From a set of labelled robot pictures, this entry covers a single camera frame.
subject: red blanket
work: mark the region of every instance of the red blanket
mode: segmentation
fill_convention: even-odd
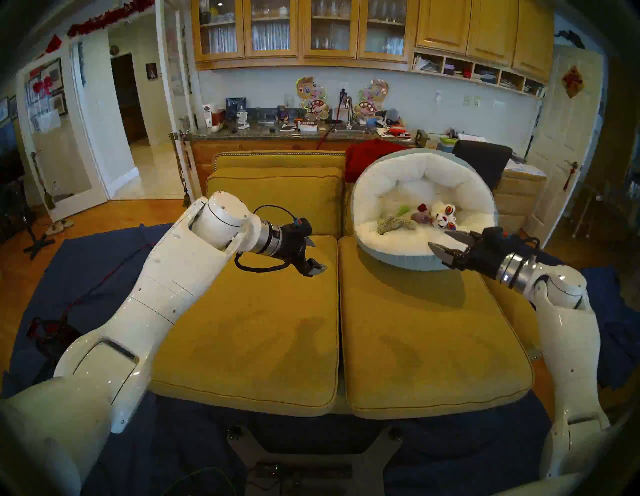
[[[380,157],[406,149],[408,147],[384,140],[367,140],[363,143],[351,145],[346,151],[344,180],[346,182],[356,182],[360,174]]]

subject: glass cabinet door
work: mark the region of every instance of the glass cabinet door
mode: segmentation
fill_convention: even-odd
[[[303,0],[305,55],[356,58],[358,0]]]
[[[408,61],[406,43],[415,36],[417,3],[417,0],[360,0],[358,58]]]
[[[244,57],[243,0],[191,0],[197,61]]]
[[[298,0],[243,0],[247,57],[298,55]]]

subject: faucet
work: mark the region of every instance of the faucet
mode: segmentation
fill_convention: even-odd
[[[353,101],[351,97],[347,97],[344,105],[347,107],[347,129],[351,130],[351,121],[353,120]]]

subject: white door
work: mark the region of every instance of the white door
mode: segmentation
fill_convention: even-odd
[[[573,66],[582,74],[584,89],[570,99],[562,77]],[[529,236],[537,237],[542,246],[556,228],[584,166],[596,125],[603,71],[602,55],[574,47],[554,46],[547,96],[527,155],[527,162],[547,174],[545,189],[523,227]],[[578,164],[573,174],[572,162]]]
[[[71,48],[18,72],[18,116],[29,167],[51,220],[107,201],[80,118]]]
[[[186,54],[184,53],[184,17],[180,12],[180,0],[156,2],[156,31],[160,55],[160,73],[164,84],[164,96],[169,108],[169,119],[180,161],[180,170],[186,183],[189,199],[193,202],[201,196],[200,183],[194,168],[187,166],[187,153],[181,133],[195,131],[193,113],[189,102]]]

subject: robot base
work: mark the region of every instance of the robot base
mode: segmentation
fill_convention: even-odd
[[[269,453],[244,426],[229,429],[227,441],[249,471],[245,496],[384,496],[383,470],[403,438],[387,427],[359,454]]]

